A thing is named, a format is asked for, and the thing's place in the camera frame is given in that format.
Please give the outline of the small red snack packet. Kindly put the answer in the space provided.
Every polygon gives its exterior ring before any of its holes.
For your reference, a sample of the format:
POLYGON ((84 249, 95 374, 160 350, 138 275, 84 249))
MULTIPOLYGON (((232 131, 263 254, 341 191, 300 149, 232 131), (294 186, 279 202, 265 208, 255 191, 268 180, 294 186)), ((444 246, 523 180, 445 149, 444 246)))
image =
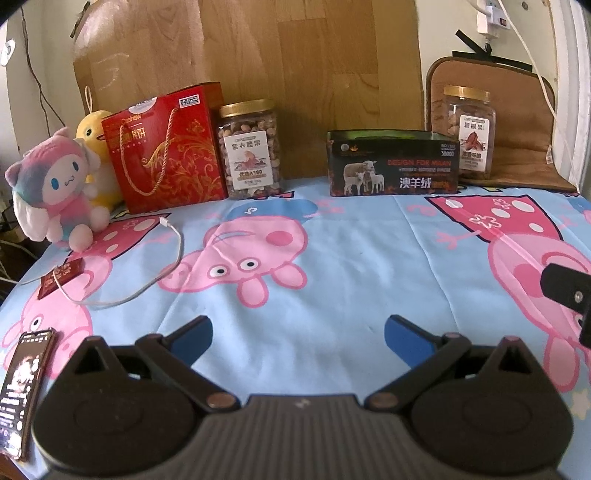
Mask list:
POLYGON ((41 300, 64 286, 84 271, 84 260, 77 258, 72 261, 66 261, 60 266, 55 267, 49 273, 40 279, 40 287, 37 299, 41 300))

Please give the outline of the Peppa Pig blue bedsheet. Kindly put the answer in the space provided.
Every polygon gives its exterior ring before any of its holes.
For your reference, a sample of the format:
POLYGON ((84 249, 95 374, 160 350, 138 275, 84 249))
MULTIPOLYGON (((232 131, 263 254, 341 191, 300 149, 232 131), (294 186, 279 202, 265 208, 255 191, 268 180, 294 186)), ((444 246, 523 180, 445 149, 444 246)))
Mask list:
POLYGON ((581 315, 545 298, 543 268, 590 269, 590 204, 546 190, 467 187, 450 196, 332 197, 325 180, 283 195, 158 214, 120 213, 84 271, 38 300, 51 247, 1 307, 1 362, 20 335, 58 332, 55 378, 81 341, 168 334, 205 315, 211 347, 195 368, 240 399, 365 397, 408 365, 385 341, 398 314, 434 334, 494 345, 522 338, 563 395, 574 435, 561 469, 590 475, 590 352, 581 315))

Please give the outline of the smartphone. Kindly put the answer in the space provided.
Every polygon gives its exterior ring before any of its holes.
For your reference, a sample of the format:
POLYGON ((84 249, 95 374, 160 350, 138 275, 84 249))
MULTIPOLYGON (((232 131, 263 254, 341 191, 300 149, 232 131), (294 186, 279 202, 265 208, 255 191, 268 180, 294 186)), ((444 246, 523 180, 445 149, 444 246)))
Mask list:
POLYGON ((56 340, 53 328, 23 333, 1 389, 1 453, 26 460, 30 424, 44 372, 56 340))

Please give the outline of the yellow plush toy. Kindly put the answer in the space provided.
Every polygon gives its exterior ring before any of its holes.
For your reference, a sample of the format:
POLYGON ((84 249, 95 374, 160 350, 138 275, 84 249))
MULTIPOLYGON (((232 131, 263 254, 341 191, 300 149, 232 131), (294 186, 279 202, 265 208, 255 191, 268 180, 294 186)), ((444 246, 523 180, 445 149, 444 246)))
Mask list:
POLYGON ((95 110, 89 86, 84 87, 84 100, 88 114, 79 122, 76 137, 100 159, 100 167, 87 176, 86 182, 94 185, 97 196, 92 200, 94 205, 104 206, 110 212, 123 202, 123 197, 110 160, 108 145, 102 127, 102 121, 111 115, 106 110, 95 110))

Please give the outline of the brown seat cushion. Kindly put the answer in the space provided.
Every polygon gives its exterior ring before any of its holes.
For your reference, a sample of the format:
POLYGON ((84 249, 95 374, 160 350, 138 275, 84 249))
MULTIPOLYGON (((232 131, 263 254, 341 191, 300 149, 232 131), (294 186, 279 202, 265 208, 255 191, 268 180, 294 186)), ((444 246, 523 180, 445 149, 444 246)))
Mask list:
POLYGON ((474 87, 491 94, 496 111, 492 173, 488 179, 461 177, 460 182, 483 187, 537 188, 574 192, 576 187, 547 159, 554 119, 536 75, 485 61, 444 57, 430 68, 426 80, 427 128, 447 131, 444 88, 474 87))

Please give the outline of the pink plush toy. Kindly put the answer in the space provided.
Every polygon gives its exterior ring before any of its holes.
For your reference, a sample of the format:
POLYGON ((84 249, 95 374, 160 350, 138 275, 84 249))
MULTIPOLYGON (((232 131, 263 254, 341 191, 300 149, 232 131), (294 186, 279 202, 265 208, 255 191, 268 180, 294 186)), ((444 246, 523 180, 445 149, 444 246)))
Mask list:
POLYGON ((46 240, 74 252, 87 250, 110 221, 104 206, 91 200, 96 188, 86 182, 101 165, 82 139, 63 127, 29 150, 5 172, 13 209, 27 238, 46 240))

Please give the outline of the red gift bag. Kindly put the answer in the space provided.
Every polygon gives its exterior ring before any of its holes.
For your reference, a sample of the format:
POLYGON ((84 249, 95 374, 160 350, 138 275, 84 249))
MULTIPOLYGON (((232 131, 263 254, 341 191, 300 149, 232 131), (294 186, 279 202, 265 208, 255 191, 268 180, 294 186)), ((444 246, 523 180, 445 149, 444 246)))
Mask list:
POLYGON ((153 97, 101 121, 124 203, 132 214, 222 200, 217 113, 221 84, 153 97))

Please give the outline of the black sheep-print storage box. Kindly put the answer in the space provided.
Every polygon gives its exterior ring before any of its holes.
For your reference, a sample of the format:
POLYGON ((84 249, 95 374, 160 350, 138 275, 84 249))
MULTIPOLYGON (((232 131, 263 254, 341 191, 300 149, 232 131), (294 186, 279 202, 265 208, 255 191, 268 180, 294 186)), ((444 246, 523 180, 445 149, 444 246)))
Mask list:
POLYGON ((458 191, 459 142, 416 130, 332 130, 327 134, 331 194, 447 194, 458 191))

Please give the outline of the nut jar with gold lid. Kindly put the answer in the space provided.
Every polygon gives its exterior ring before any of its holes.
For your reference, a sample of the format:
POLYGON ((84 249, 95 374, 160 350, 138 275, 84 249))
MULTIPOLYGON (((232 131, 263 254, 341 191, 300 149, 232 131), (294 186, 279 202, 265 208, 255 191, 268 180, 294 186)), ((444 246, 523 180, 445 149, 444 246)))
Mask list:
POLYGON ((230 199, 280 194, 280 140, 274 103, 256 99, 219 109, 219 154, 230 199))

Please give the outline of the white power strip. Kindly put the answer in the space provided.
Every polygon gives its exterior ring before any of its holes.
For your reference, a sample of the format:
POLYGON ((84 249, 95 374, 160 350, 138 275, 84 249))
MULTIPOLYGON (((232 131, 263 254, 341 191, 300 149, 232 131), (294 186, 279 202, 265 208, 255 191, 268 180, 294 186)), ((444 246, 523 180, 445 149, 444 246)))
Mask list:
POLYGON ((509 31, 511 26, 504 10, 498 1, 476 0, 477 32, 487 38, 498 38, 501 33, 509 31))

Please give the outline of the wood-pattern board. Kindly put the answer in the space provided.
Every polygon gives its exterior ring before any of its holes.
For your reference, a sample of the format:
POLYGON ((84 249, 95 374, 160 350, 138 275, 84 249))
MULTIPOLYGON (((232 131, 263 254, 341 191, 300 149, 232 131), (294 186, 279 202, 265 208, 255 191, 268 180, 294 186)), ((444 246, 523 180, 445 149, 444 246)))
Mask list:
POLYGON ((96 1, 73 55, 102 110, 206 81, 228 103, 270 99, 287 179, 327 173, 331 130, 424 126, 412 1, 96 1))

